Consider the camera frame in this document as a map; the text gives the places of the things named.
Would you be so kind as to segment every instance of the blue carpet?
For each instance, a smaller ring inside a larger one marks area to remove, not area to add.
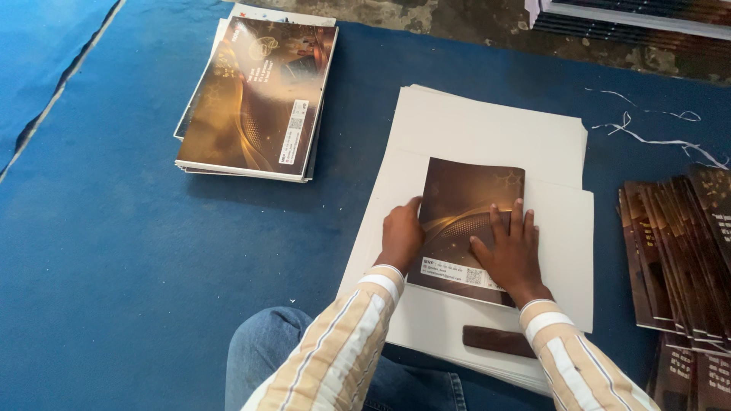
[[[315,180],[187,176],[173,166],[173,129],[230,7],[128,1],[0,184],[0,409],[222,409],[241,322],[277,305],[314,316],[334,298],[399,86],[412,83],[583,118],[596,203],[589,338],[644,384],[656,334],[634,325],[616,189],[681,173],[690,159],[591,127],[621,124],[628,110],[638,135],[725,159],[731,90],[340,23]],[[386,355],[456,370],[471,409],[552,407],[409,350]]]
[[[0,170],[115,0],[0,3]]]

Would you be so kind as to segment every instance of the striped shirt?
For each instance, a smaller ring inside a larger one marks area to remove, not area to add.
[[[360,411],[404,292],[390,265],[373,267],[326,308],[242,411]],[[526,304],[520,325],[546,371],[557,410],[659,410],[549,300]]]

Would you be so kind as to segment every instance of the knee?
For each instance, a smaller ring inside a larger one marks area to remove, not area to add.
[[[277,342],[283,337],[299,336],[312,322],[312,319],[298,309],[273,307],[263,309],[249,317],[231,338],[230,350],[245,350],[247,347],[261,346]]]

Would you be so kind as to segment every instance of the stack of notebooks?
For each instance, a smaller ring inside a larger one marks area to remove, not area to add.
[[[541,227],[543,279],[590,333],[594,196],[582,190],[586,137],[579,118],[402,88],[338,293],[349,292],[381,252],[384,217],[422,195],[426,240],[386,341],[550,395],[538,360],[463,344],[466,325],[520,332],[519,311],[469,252],[469,236],[490,245],[490,204],[498,204],[505,224],[515,199],[524,197]]]
[[[662,331],[663,409],[731,409],[731,172],[627,181],[619,208],[637,325]]]
[[[531,27],[669,50],[727,56],[731,2],[725,0],[526,0]]]
[[[307,182],[335,19],[235,4],[175,130],[187,173]]]

